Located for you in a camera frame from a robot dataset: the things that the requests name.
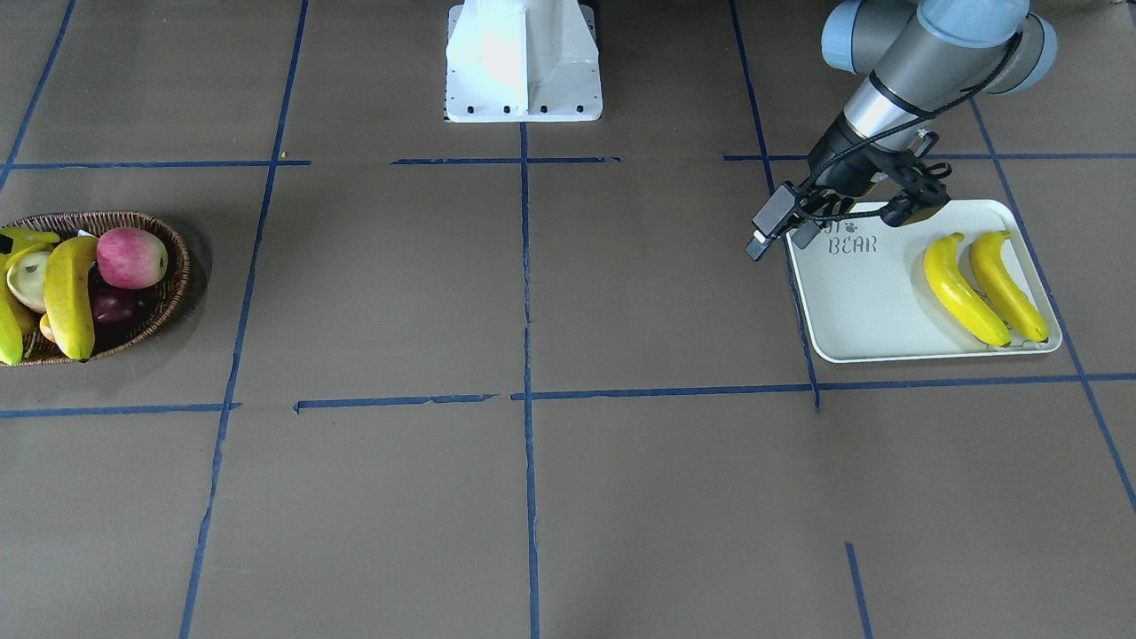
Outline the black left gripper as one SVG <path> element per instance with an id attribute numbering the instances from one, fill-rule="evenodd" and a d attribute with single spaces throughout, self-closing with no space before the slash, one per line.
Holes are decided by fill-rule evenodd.
<path id="1" fill-rule="evenodd" d="M 807 190 L 790 186 L 790 238 L 797 249 L 807 249 L 824 229 L 847 217 L 857 198 L 872 190 L 880 173 L 897 185 L 897 194 L 878 215 L 891 227 L 927 221 L 949 204 L 949 189 L 943 183 L 952 174 L 949 161 L 925 163 L 909 148 L 900 151 L 875 143 L 836 158 L 863 141 L 840 114 L 813 146 L 808 156 L 811 182 Z"/>

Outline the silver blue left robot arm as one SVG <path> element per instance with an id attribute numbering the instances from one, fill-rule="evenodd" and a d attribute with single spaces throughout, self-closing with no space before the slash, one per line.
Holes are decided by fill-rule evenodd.
<path id="1" fill-rule="evenodd" d="M 847 219 L 882 179 L 897 194 L 875 215 L 897 227 L 929 219 L 949 204 L 949 163 L 926 165 L 936 138 L 920 132 L 979 93 L 1030 88 L 1056 60 L 1054 27 L 1027 1 L 847 1 L 821 32 L 824 60 L 863 83 L 808 156 L 786 223 L 807 248 Z"/>

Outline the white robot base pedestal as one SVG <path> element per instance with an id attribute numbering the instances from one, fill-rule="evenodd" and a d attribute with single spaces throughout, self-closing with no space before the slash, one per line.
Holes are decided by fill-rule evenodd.
<path id="1" fill-rule="evenodd" d="M 449 122 L 593 122 L 596 16 L 580 1 L 463 1 L 446 17 Z"/>

